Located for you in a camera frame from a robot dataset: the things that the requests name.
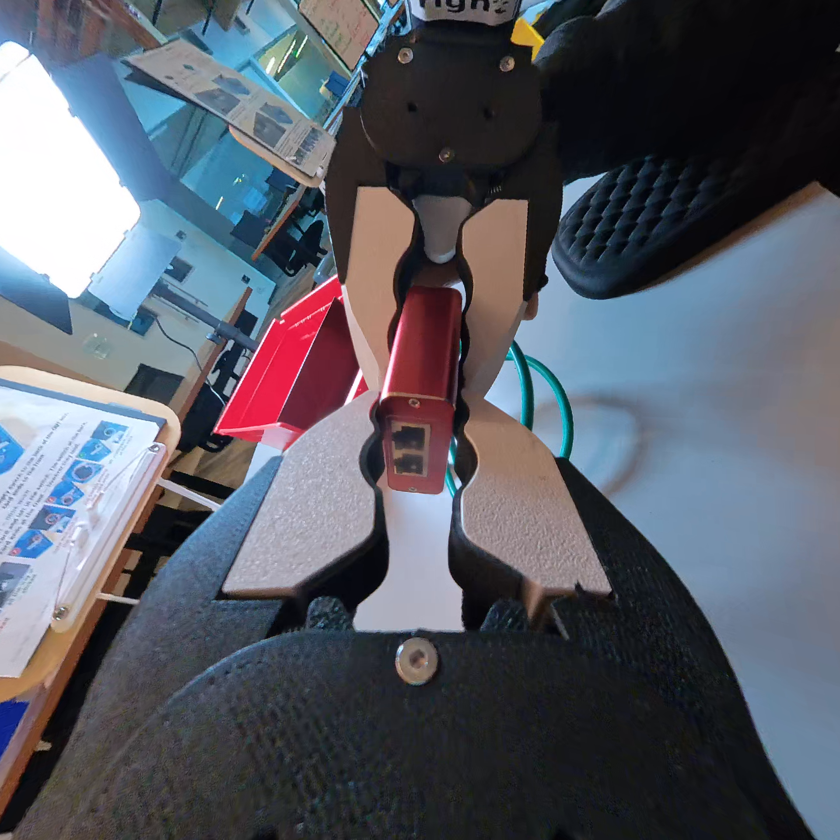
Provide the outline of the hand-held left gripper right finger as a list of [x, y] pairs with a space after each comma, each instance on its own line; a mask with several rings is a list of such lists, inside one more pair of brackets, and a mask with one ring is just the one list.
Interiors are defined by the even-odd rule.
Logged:
[[462, 443], [469, 474], [453, 507], [449, 572], [467, 622], [499, 600], [519, 602], [529, 621], [548, 604], [613, 587], [550, 449], [486, 398], [465, 397]]

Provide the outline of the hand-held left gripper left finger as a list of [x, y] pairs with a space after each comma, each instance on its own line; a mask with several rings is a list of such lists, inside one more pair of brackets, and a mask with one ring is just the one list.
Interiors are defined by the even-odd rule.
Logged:
[[376, 487], [362, 454], [377, 394], [362, 394], [312, 426], [283, 455], [222, 592], [302, 596], [338, 572], [375, 534]]

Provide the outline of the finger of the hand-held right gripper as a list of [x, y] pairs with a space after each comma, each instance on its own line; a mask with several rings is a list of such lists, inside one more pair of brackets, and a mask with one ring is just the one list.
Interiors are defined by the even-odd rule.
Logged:
[[356, 193], [343, 303], [356, 359], [368, 388], [382, 390], [396, 315], [395, 283], [416, 241], [414, 210], [384, 186]]
[[471, 299], [465, 313], [469, 348], [463, 363], [465, 400], [486, 397], [526, 311], [523, 298], [528, 202], [498, 199], [468, 218], [460, 233]]

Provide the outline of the red metal ethernet switch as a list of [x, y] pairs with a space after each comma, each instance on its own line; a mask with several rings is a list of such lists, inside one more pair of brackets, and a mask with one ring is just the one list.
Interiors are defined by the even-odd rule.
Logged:
[[457, 403], [462, 296], [449, 287], [406, 294], [377, 408], [388, 487], [445, 489]]

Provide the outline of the red plastic bin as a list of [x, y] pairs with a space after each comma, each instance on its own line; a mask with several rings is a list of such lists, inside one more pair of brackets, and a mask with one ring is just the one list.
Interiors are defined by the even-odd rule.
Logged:
[[214, 432], [282, 452], [367, 390], [334, 276], [270, 324]]

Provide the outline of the person's right forearm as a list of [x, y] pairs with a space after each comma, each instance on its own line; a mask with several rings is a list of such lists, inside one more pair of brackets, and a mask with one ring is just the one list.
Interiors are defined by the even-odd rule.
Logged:
[[688, 149], [835, 55], [834, 1], [553, 2], [535, 28], [567, 182]]

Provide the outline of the instruction sheet stand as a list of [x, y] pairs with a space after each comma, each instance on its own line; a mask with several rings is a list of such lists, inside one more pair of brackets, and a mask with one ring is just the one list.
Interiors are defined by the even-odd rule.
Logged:
[[180, 441], [148, 398], [2, 366], [2, 810], [77, 669]]
[[178, 38], [128, 56], [128, 79], [204, 109], [237, 141], [307, 187], [326, 175], [335, 139], [258, 81]]

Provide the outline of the studio light panel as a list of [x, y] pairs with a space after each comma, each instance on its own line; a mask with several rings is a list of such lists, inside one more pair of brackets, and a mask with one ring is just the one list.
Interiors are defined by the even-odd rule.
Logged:
[[92, 288], [129, 320], [179, 249], [141, 222], [174, 179], [109, 58], [50, 72], [13, 40], [1, 57], [2, 256], [36, 299], [68, 309]]

